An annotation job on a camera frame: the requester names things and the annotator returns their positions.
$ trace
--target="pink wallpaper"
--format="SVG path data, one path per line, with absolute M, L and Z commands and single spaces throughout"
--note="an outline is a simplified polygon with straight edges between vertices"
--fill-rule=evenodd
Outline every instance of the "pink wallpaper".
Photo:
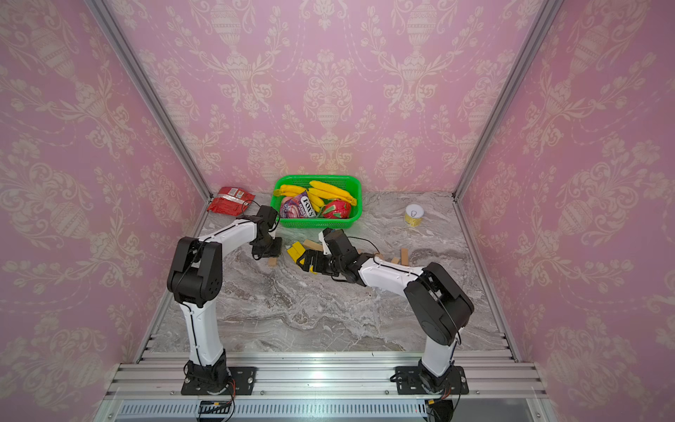
M 91 420 L 202 200 L 84 2 L 0 4 L 0 408 Z
M 541 0 L 107 0 L 214 190 L 453 190 Z
M 675 3 L 567 0 L 464 203 L 559 420 L 675 420 Z

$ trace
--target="red snack bag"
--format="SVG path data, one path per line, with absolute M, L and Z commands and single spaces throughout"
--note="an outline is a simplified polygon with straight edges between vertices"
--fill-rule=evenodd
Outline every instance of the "red snack bag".
M 349 218 L 352 206 L 346 201 L 335 200 L 326 204 L 321 217 L 323 218 Z
M 220 188 L 208 211 L 227 215 L 243 214 L 254 198 L 255 195 L 239 188 Z

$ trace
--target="metal rail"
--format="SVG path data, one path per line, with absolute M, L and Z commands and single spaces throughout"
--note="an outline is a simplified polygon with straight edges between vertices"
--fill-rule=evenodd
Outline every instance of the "metal rail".
M 392 399 L 389 381 L 397 366 L 417 365 L 415 352 L 257 352 L 229 353 L 228 365 L 258 368 L 253 396 L 248 399 Z M 194 400 L 181 396 L 183 366 L 188 353 L 146 351 L 136 364 L 120 365 L 106 399 Z M 469 385 L 466 398 L 545 398 L 545 388 L 533 363 L 514 362 L 508 349 L 458 351 Z M 407 398 L 433 398 L 420 394 Z M 208 394 L 200 396 L 212 400 Z

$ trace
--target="toy banana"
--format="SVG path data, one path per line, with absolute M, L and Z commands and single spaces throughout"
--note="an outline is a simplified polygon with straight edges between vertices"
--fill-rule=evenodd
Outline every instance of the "toy banana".
M 319 198 L 323 199 L 339 199 L 341 201 L 345 201 L 348 203 L 351 203 L 351 201 L 356 202 L 356 199 L 352 198 L 351 200 L 349 198 L 346 198 L 342 195 L 338 195 L 336 193 L 332 192 L 326 192 L 325 190 L 321 189 L 316 189 L 316 188 L 309 188 L 309 193 L 318 196 Z
M 321 192 L 326 192 L 327 196 L 315 193 L 315 195 L 317 195 L 320 198 L 339 199 L 341 201 L 349 202 L 352 205 L 357 204 L 356 198 L 354 198 L 349 192 L 347 192 L 344 189 L 336 188 L 335 186 L 333 186 L 331 184 L 320 182 L 318 180 L 312 180 L 311 182 L 309 182 L 309 184 L 314 189 L 317 189 Z
M 309 202 L 312 204 L 312 208 L 314 209 L 314 211 L 316 211 L 317 214 L 321 212 L 321 209 L 325 205 L 325 203 L 323 203 L 323 200 L 319 198 L 317 195 L 309 192 L 307 192 L 307 197 L 309 198 Z
M 279 186 L 278 189 L 275 189 L 272 194 L 274 196 L 297 196 L 305 191 L 306 189 L 303 188 L 302 186 L 295 186 L 292 184 L 282 184 L 281 186 Z

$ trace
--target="tin can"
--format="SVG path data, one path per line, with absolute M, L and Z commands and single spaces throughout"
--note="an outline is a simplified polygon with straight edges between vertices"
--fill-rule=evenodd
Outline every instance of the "tin can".
M 422 223 L 424 209 L 417 204 L 410 204 L 406 207 L 406 223 L 410 227 L 417 227 Z

